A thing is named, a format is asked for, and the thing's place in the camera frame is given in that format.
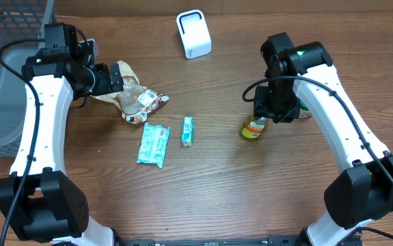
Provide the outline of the green-capped white bottle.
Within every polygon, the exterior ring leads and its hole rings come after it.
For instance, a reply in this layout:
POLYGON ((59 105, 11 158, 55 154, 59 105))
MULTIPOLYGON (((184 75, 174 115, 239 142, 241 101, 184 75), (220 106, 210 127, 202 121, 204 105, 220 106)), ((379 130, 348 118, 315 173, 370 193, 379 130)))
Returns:
POLYGON ((309 109, 302 100, 299 101, 299 119, 306 119, 311 116, 309 109))

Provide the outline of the cream brown bread bag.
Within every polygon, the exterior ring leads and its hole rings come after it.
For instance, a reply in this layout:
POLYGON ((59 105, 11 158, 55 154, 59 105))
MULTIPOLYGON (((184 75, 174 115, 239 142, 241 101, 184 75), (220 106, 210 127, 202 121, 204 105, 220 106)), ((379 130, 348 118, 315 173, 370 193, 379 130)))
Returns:
POLYGON ((95 99, 114 104, 121 112, 122 118, 131 124, 146 122, 149 115, 159 110, 169 101, 169 96, 139 84, 137 75, 124 61, 118 61, 111 75, 122 80, 123 90, 94 96, 95 99))

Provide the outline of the yellow Vim dish soap bottle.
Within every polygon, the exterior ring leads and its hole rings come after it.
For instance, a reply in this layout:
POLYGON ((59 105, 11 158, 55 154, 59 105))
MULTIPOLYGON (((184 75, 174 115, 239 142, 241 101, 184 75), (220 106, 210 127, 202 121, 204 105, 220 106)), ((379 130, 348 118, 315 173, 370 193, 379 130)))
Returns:
POLYGON ((246 141, 259 140, 269 125, 269 119, 250 114, 242 123, 239 134, 246 141))

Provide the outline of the light teal snack packet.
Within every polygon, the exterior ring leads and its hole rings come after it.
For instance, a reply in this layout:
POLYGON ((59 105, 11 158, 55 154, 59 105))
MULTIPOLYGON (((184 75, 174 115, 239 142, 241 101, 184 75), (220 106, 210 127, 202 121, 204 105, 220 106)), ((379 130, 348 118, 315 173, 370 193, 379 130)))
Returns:
POLYGON ((163 168, 170 127, 152 125, 146 122, 141 139, 141 146, 137 155, 137 164, 152 164, 163 168))

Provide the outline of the small teal white box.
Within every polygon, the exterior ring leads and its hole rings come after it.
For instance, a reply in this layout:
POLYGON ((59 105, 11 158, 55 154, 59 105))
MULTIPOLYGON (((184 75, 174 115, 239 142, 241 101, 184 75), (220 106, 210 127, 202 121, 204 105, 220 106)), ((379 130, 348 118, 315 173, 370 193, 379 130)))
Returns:
POLYGON ((181 142, 183 146, 191 147, 194 140, 194 122, 193 118, 185 117, 182 123, 181 142))

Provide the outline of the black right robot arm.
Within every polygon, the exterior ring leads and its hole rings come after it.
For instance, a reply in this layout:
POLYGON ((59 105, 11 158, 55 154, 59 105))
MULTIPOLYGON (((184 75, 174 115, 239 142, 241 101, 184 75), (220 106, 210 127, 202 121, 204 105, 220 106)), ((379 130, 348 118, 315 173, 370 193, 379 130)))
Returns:
POLYGON ((260 48, 267 65, 252 89, 254 111, 240 133, 257 140, 269 123, 309 113, 334 154, 338 177, 324 192, 325 213, 298 235, 270 236, 270 245, 360 245, 369 223, 393 212, 393 153, 369 129, 345 92, 320 42, 295 46, 287 33, 260 48))

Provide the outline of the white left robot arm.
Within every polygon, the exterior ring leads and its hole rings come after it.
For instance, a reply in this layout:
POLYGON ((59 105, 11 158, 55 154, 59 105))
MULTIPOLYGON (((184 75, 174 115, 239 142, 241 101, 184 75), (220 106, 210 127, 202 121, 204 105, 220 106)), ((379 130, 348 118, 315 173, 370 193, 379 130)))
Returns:
POLYGON ((44 26, 44 46, 16 76, 27 106, 21 143, 0 179, 3 232, 55 245, 121 245, 118 233, 89 214, 87 198, 66 174, 64 140, 69 108, 88 96, 121 92, 117 64, 96 64, 96 43, 66 23, 44 26))

